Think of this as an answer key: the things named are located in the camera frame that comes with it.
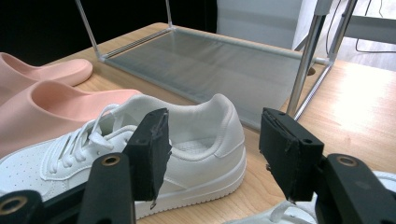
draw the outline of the dark background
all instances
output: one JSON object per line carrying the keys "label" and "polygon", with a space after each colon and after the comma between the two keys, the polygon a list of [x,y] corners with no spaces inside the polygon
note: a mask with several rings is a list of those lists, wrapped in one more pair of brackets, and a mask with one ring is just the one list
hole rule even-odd
{"label": "dark background", "polygon": [[[81,0],[97,43],[167,22],[164,0]],[[217,1],[170,0],[174,25],[216,32]],[[91,47],[74,0],[0,0],[0,52],[31,65]]]}

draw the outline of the cable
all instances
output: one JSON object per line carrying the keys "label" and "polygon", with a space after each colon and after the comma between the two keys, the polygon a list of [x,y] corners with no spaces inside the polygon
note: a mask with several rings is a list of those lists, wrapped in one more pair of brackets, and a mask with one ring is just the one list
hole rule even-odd
{"label": "cable", "polygon": [[340,7],[340,4],[341,4],[341,0],[338,1],[337,7],[335,8],[335,11],[334,11],[334,14],[332,14],[332,21],[330,22],[329,29],[327,30],[327,34],[326,34],[326,53],[327,54],[329,54],[328,43],[329,43],[330,29],[332,29],[332,22],[334,21],[335,14],[337,13],[337,10]]}
{"label": "cable", "polygon": [[[369,1],[369,4],[367,5],[366,12],[364,13],[364,16],[367,16],[367,12],[369,11],[369,7],[370,7],[370,5],[371,5],[371,2],[372,2],[372,0]],[[381,18],[384,18],[384,16],[383,16],[382,13],[381,13],[381,9],[382,9],[382,0],[380,1],[380,4],[381,4],[381,5],[380,5],[380,7],[379,7],[378,12],[379,12],[379,15],[381,15]],[[358,49],[358,43],[359,43],[359,39],[356,40],[355,50],[356,50],[357,52],[360,52],[360,53],[396,53],[396,51],[391,51],[391,50],[385,50],[385,51],[360,50],[360,49]]]}

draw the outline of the wooden table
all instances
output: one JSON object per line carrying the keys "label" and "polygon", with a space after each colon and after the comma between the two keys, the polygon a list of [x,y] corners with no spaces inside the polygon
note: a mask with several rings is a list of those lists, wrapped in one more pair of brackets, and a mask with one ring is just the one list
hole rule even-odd
{"label": "wooden table", "polygon": [[[155,30],[155,24],[146,28]],[[146,35],[139,30],[101,45],[108,52]],[[167,102],[193,105],[170,91],[98,62],[86,49],[57,62],[84,58],[93,74],[77,86],[84,91],[137,89]],[[307,79],[312,83],[316,76]],[[325,155],[344,153],[361,159],[377,171],[396,173],[396,73],[337,61],[299,122],[325,143]],[[260,213],[284,200],[259,153],[259,133],[245,128],[247,172],[240,188],[222,199],[162,212],[138,223],[222,223]]]}

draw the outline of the pink slipper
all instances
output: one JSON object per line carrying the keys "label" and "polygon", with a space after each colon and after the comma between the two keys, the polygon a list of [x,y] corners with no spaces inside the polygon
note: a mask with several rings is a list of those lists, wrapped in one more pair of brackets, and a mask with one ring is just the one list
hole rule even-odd
{"label": "pink slipper", "polygon": [[37,81],[56,80],[75,86],[90,77],[92,64],[85,59],[35,67],[0,52],[0,105]]}
{"label": "pink slipper", "polygon": [[110,104],[122,104],[136,90],[78,91],[56,81],[41,81],[0,106],[0,158],[59,137],[95,119]]}

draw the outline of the shoelace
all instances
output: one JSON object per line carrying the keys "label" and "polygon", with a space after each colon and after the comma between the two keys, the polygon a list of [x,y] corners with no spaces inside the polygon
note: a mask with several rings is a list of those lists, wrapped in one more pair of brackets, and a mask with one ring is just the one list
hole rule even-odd
{"label": "shoelace", "polygon": [[302,203],[299,205],[296,205],[294,203],[291,203],[289,201],[285,201],[281,203],[278,207],[274,209],[274,211],[271,213],[270,216],[270,221],[274,223],[278,223],[283,215],[285,214],[286,210],[290,207],[296,207],[298,209],[301,209],[302,211],[306,212],[309,216],[311,216],[316,223],[318,223],[317,220],[317,215],[315,214],[315,204],[314,203]]}
{"label": "shoelace", "polygon": [[52,163],[49,167],[49,172],[52,174],[57,173],[58,161],[62,161],[64,168],[71,167],[74,160],[78,162],[85,161],[86,158],[82,153],[82,149],[83,146],[86,146],[87,144],[96,144],[100,148],[112,150],[113,146],[102,136],[102,130],[100,129],[99,122],[107,111],[118,106],[119,105],[106,106],[93,124],[91,133],[89,133],[89,129],[92,122],[89,121],[80,129],[57,138],[50,146],[53,152],[50,159]]}

